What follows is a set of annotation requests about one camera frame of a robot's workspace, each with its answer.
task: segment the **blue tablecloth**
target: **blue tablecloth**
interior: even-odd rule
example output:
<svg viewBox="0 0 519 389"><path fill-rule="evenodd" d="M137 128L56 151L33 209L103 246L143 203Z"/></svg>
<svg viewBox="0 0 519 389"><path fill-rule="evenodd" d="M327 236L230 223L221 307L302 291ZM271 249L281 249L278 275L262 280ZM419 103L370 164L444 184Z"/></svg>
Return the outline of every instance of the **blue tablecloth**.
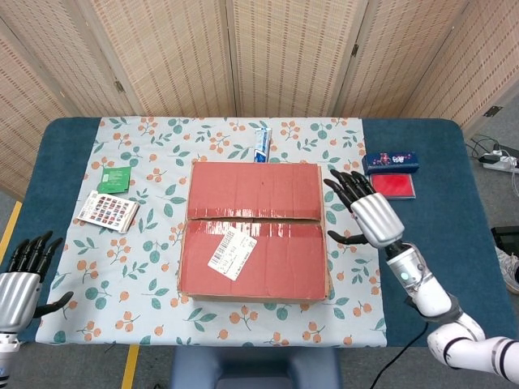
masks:
<svg viewBox="0 0 519 389"><path fill-rule="evenodd" d="M57 237L66 236L99 121L63 118L47 127L8 254L26 237L49 229ZM515 315L458 125L441 119L366 119L363 126L367 152L418 155L420 169L413 175L416 200L391 202L405 224L405 240L419 247L440 283L458 297L487 336L514 338ZM57 267L54 260L41 304ZM383 252L380 269L388 346L402 346L418 334L422 320L404 304L406 294L385 264ZM34 320L20 339L34 340L37 325ZM423 337L418 345L425 344Z"/></svg>

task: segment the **barcode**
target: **barcode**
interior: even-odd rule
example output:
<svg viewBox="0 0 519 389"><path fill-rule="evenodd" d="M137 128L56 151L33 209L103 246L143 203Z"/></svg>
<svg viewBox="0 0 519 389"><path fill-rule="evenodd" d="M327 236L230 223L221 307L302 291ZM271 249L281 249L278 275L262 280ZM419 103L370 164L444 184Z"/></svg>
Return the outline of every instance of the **barcode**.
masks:
<svg viewBox="0 0 519 389"><path fill-rule="evenodd" d="M221 256L225 253L227 247L229 247L230 241L233 239L233 237L234 232L227 231L223 240L220 242L220 245L218 245L217 250L212 255L211 260L209 262L211 262L213 265L218 265L218 263L221 261Z"/></svg>

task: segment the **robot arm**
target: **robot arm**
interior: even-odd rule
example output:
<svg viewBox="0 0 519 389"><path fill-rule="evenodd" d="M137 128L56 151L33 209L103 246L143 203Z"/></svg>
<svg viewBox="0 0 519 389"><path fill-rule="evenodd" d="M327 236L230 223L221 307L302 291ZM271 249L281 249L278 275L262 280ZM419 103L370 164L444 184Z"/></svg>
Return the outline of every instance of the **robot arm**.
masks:
<svg viewBox="0 0 519 389"><path fill-rule="evenodd" d="M19 351L18 333L33 318L61 309L72 297L73 292L68 292L54 304L36 307L50 261L62 242L59 238L45 249L51 235L49 231L32 241L21 242L7 271L0 274L0 388L7 386L15 353Z"/></svg>
<svg viewBox="0 0 519 389"><path fill-rule="evenodd" d="M353 214L362 235L346 238L333 231L328 235L343 244L369 243L385 250L410 304L424 320L442 324L427 337L434 357L452 368L495 373L519 383L519 342L504 337L486 340L482 328L442 288L418 248L401 240L404 225L386 198L360 173L331 173L340 184L328 179L324 183Z"/></svg>

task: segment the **cardboard box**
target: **cardboard box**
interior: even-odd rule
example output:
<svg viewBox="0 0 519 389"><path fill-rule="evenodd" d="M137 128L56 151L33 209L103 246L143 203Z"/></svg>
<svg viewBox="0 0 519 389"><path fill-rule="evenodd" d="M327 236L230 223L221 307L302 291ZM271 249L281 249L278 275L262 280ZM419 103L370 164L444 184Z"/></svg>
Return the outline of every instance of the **cardboard box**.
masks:
<svg viewBox="0 0 519 389"><path fill-rule="evenodd" d="M321 188L318 165L194 164L178 290L224 301L325 299ZM256 240L236 280L208 265L231 227Z"/></svg>

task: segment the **green packet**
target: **green packet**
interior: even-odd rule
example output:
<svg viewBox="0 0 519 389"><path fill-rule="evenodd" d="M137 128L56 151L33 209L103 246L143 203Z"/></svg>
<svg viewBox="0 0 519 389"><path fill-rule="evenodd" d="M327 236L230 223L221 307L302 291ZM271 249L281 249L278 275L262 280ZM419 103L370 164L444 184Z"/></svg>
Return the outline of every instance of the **green packet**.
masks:
<svg viewBox="0 0 519 389"><path fill-rule="evenodd" d="M126 168L103 168L97 192L110 194L128 191L130 187L131 166Z"/></svg>

